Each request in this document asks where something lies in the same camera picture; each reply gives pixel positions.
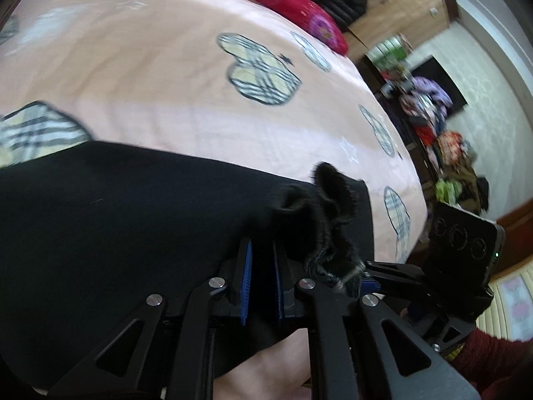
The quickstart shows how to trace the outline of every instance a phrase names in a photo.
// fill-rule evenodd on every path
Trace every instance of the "wall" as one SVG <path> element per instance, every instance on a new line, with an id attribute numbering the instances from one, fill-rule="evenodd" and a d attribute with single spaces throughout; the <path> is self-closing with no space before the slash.
<path id="1" fill-rule="evenodd" d="M 457 0 L 463 25 L 489 52 L 533 125 L 533 46 L 503 0 Z"/>
<path id="2" fill-rule="evenodd" d="M 489 212 L 497 219 L 533 195 L 533 131 L 513 88 L 487 51 L 462 25 L 452 26 L 410 55 L 417 65 L 433 55 L 468 106 L 448 120 L 478 152 L 474 169 L 490 184 Z"/>

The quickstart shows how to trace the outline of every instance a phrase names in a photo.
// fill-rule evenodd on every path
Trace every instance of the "pink bedsheet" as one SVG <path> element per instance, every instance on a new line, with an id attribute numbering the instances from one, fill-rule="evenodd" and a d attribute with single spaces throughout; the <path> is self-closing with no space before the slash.
<path id="1" fill-rule="evenodd" d="M 11 28 L 1 114 L 43 100 L 97 139 L 303 181 L 327 161 L 367 183 L 377 260 L 403 262 L 415 245 L 425 202 L 391 121 L 347 58 L 273 11 L 247 0 L 22 0 Z"/>

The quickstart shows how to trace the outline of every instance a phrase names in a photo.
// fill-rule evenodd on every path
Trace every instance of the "black cloth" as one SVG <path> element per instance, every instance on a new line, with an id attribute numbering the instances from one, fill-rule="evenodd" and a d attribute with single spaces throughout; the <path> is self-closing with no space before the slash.
<path id="1" fill-rule="evenodd" d="M 477 178 L 476 184 L 478 185 L 481 208 L 487 211 L 489 210 L 489 181 L 485 176 L 481 176 Z"/>
<path id="2" fill-rule="evenodd" d="M 312 0 L 324 9 L 333 18 L 341 31 L 348 30 L 348 27 L 357 19 L 361 18 L 368 6 L 367 0 Z"/>
<path id="3" fill-rule="evenodd" d="M 0 356 L 0 387 L 3 400 L 159 400 L 159 396 L 139 391 L 89 394 L 84 396 L 43 396 L 30 385 L 22 383 Z"/>
<path id="4" fill-rule="evenodd" d="M 292 259 L 303 261 L 311 278 L 358 298 L 365 266 L 344 233 L 355 215 L 356 197 L 331 164 L 321 163 L 313 181 L 289 186 L 274 202 L 278 239 Z"/>
<path id="5" fill-rule="evenodd" d="M 368 190 L 344 228 L 373 259 Z M 146 296 L 188 295 L 269 224 L 296 182 L 219 161 L 90 141 L 0 169 L 0 354 L 49 388 Z"/>

